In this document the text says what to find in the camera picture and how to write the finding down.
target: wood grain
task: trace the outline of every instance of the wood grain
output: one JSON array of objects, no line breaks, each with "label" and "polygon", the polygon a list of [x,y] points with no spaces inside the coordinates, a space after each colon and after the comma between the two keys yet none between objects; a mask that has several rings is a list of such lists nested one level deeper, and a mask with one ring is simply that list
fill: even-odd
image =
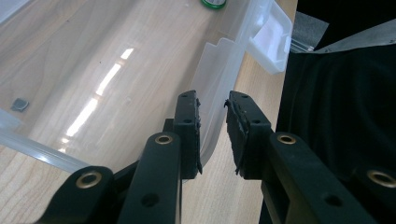
[{"label": "wood grain", "polygon": [[[293,18],[296,1],[278,2]],[[32,0],[0,24],[0,108],[23,122],[18,133],[116,172],[173,117],[205,42],[221,36],[221,15],[193,0]],[[134,51],[124,60],[126,49]],[[115,63],[119,72],[97,94]],[[275,124],[282,83],[246,55],[235,89],[250,94]],[[10,110],[18,97],[30,102],[23,113]],[[97,105],[87,122],[68,136],[91,100]],[[233,170],[223,127],[204,174],[183,186],[183,223],[257,223],[260,182]],[[0,172],[1,223],[37,220],[68,177],[6,147]]]}]

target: transparent plastic bin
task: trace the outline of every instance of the transparent plastic bin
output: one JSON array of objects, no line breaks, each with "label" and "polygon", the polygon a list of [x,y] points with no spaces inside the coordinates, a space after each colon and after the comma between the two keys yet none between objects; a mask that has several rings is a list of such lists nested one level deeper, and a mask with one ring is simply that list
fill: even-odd
[{"label": "transparent plastic bin", "polygon": [[[126,8],[130,7],[138,12],[139,8],[149,8],[146,5],[155,4],[148,2],[136,1],[132,6],[131,3],[123,1],[123,4]],[[76,42],[65,43],[65,48],[74,45],[79,45],[79,48],[89,48],[84,51],[88,54],[86,57],[80,57],[78,54],[82,51],[77,49],[69,51],[71,56],[80,57],[82,61],[75,62],[65,55],[65,61],[62,63],[74,63],[75,68],[67,71],[70,72],[70,75],[57,76],[56,78],[59,80],[54,80],[46,92],[35,91],[34,79],[28,75],[20,75],[31,71],[33,76],[35,72],[39,72],[36,71],[38,69],[35,65],[35,59],[39,61],[39,56],[29,55],[18,70],[4,65],[6,69],[0,72],[0,86],[10,85],[11,87],[4,88],[0,92],[3,95],[0,98],[2,109],[2,113],[0,113],[0,145],[18,150],[71,173],[89,164],[104,165],[117,172],[138,160],[146,139],[161,131],[165,119],[173,117],[177,95],[183,91],[196,90],[202,103],[200,106],[201,161],[205,165],[216,147],[226,113],[223,104],[228,98],[229,91],[233,89],[245,52],[249,52],[261,66],[272,74],[284,71],[290,49],[291,22],[273,0],[228,0],[226,8],[219,11],[204,8],[198,0],[183,3],[174,1],[163,9],[154,9],[155,13],[148,14],[147,22],[162,22],[161,18],[157,18],[162,17],[164,20],[175,20],[164,23],[164,25],[172,27],[158,26],[158,31],[146,30],[138,34],[134,33],[134,29],[131,28],[127,34],[135,35],[133,40],[118,35],[118,28],[112,30],[110,24],[115,22],[119,27],[123,27],[122,29],[127,29],[125,27],[130,23],[129,25],[133,27],[134,15],[130,15],[127,9],[114,9],[114,11],[119,10],[120,16],[125,17],[125,24],[120,23],[120,19],[113,18],[111,15],[102,17],[100,13],[106,14],[106,9],[96,9],[95,14],[92,14],[94,18],[91,18],[92,21],[88,21],[92,22],[93,27],[86,28],[89,31],[81,31],[85,33],[80,39],[67,40]],[[194,9],[202,11],[202,18],[198,17],[198,14],[190,14]],[[189,37],[190,39],[178,40],[177,35],[172,38],[169,32],[167,33],[168,30],[176,30],[178,26],[180,29],[188,30],[189,26],[197,25],[193,21],[187,25],[183,23],[183,17],[189,16],[197,16],[197,20],[207,20],[200,22],[199,25],[206,26],[206,28],[200,29],[208,32],[205,35],[192,35]],[[79,24],[83,17],[84,12],[77,11],[67,20],[66,24],[52,34],[48,34],[48,40],[43,40],[36,51],[40,52],[46,46],[52,48],[51,43],[47,41],[62,45],[62,40],[64,40],[62,35],[79,30]],[[100,24],[94,23],[94,20],[101,19],[104,20],[107,30],[104,30],[105,28],[102,28]],[[95,43],[98,44],[90,46],[90,39],[84,41],[81,39],[84,38],[84,35],[91,35],[92,32],[108,35],[108,37],[97,39]],[[151,40],[151,44],[145,46],[144,49],[136,47],[138,45],[136,43],[139,41],[144,43],[151,38],[157,39]],[[191,43],[195,45],[194,52],[178,48],[179,46],[189,46]],[[101,57],[101,54],[109,50],[114,50],[115,55],[118,56]],[[122,57],[127,50],[131,51],[128,57],[131,56],[132,60],[134,57],[139,57],[140,60],[146,58],[146,61],[129,64],[128,57],[126,57],[127,59]],[[166,58],[166,53],[160,53],[160,55],[158,53],[167,50],[170,52],[169,55],[176,55],[175,59]],[[188,62],[177,61],[183,58]],[[155,67],[155,62],[150,59],[152,61],[167,60],[168,63],[162,67]],[[102,74],[103,70],[108,71],[106,76]],[[18,73],[18,76],[21,77],[16,81],[7,72]],[[148,79],[154,83],[152,87],[166,91],[152,95],[148,93],[149,91],[142,91],[142,95],[139,95],[139,92],[125,92],[129,89],[125,87],[124,81],[117,78],[128,76],[127,72],[136,73],[142,80],[145,73],[155,73],[158,76],[158,82],[161,83],[156,82],[155,76],[149,76]],[[101,77],[102,81],[92,78],[93,75]],[[42,78],[51,79],[54,77],[43,76]],[[137,83],[133,78],[128,80]],[[44,83],[43,85],[45,85],[46,82],[47,80],[44,79],[39,84]],[[177,82],[178,85],[168,90],[165,88],[168,82]],[[92,85],[97,87],[96,91],[74,87],[84,87],[87,83],[94,83]],[[131,84],[131,88],[142,88],[143,83],[145,81]],[[14,87],[21,89],[21,95],[15,93],[12,89]],[[34,92],[35,97],[30,98],[30,92]],[[25,111],[10,110],[10,105],[16,97],[29,101],[30,105]],[[135,113],[131,104],[139,104],[139,109],[143,112]],[[123,108],[132,112],[128,114],[123,111]],[[135,121],[129,121],[129,116],[134,117]],[[7,122],[11,117],[12,124]],[[73,131],[72,126],[79,119],[89,124],[82,122],[83,124]],[[118,129],[122,129],[120,134],[115,134]]]}]

